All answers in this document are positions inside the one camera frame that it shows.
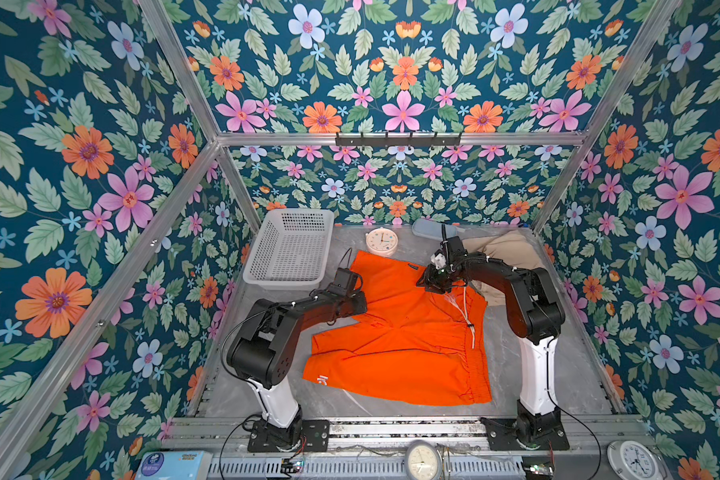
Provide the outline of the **beige drawstring shorts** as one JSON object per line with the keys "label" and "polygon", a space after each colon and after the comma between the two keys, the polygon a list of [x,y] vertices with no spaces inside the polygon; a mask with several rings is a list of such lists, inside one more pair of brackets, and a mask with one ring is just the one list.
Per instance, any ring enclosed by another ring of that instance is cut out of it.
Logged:
{"label": "beige drawstring shorts", "polygon": [[[463,245],[469,253],[479,252],[500,259],[511,267],[526,269],[543,267],[542,259],[534,247],[516,231],[494,237],[464,239]],[[483,296],[488,306],[505,305],[505,295],[498,288],[477,280],[471,280],[470,286]]]}

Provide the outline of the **orange shorts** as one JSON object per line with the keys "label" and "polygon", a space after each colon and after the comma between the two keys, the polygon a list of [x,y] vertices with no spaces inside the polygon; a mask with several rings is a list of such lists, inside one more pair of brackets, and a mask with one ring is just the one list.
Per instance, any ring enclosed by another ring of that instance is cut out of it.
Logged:
{"label": "orange shorts", "polygon": [[414,405],[491,402],[481,294],[465,286],[430,293],[417,284],[422,266],[364,251],[351,269],[367,311],[313,336],[304,380]]}

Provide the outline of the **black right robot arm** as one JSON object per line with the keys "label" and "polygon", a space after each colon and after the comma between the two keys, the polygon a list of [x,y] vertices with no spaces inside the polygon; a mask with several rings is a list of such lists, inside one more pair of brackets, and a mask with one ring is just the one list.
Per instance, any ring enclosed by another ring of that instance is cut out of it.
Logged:
{"label": "black right robot arm", "polygon": [[479,252],[470,253],[457,236],[444,236],[417,281],[445,295],[459,284],[478,281],[504,294],[508,325],[519,340],[521,390],[514,421],[482,418],[493,450],[570,448],[554,382],[554,357],[565,311],[549,272],[510,266]]}

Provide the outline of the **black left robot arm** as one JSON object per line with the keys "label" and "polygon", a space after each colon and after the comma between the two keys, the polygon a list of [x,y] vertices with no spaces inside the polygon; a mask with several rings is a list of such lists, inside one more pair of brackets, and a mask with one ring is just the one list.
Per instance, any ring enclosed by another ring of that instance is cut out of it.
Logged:
{"label": "black left robot arm", "polygon": [[326,288],[304,298],[256,301],[227,336],[222,366],[252,388],[261,408],[261,418],[252,427],[250,452],[287,452],[308,447],[305,432],[314,423],[303,419],[303,409],[287,379],[301,332],[365,313],[367,303],[362,288],[360,274],[340,268]]}

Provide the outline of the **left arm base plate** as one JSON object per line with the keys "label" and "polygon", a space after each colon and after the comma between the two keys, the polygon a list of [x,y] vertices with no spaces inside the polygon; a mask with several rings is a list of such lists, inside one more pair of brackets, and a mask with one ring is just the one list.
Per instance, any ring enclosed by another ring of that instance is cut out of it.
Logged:
{"label": "left arm base plate", "polygon": [[326,452],[331,423],[328,420],[299,420],[278,428],[257,420],[249,436],[249,453]]}

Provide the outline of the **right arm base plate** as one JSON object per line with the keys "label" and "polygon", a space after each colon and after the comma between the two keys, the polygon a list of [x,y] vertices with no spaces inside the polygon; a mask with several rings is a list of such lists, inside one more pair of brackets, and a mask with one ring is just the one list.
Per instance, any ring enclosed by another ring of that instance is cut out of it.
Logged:
{"label": "right arm base plate", "polygon": [[568,437],[559,421],[529,420],[523,418],[480,417],[492,451],[567,451]]}

